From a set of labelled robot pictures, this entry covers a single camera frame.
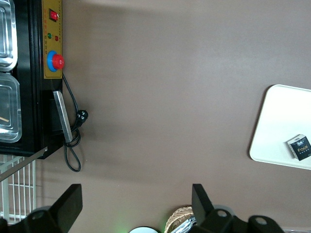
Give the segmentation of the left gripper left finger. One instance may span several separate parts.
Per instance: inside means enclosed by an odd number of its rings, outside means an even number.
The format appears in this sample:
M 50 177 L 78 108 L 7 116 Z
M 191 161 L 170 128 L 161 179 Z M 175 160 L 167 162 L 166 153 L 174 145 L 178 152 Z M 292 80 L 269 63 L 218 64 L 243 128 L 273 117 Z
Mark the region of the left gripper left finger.
M 60 231 L 68 233 L 82 208 L 82 186 L 72 184 L 49 208 L 49 212 Z

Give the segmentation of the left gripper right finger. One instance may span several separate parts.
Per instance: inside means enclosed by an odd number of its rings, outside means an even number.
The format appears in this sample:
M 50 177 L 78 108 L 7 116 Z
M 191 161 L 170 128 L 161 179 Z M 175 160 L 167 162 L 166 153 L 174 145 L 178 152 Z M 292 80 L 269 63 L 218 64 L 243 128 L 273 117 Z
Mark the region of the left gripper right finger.
M 214 206 L 210 201 L 205 189 L 199 183 L 192 185 L 191 205 L 194 217 L 198 225 L 201 225 Z

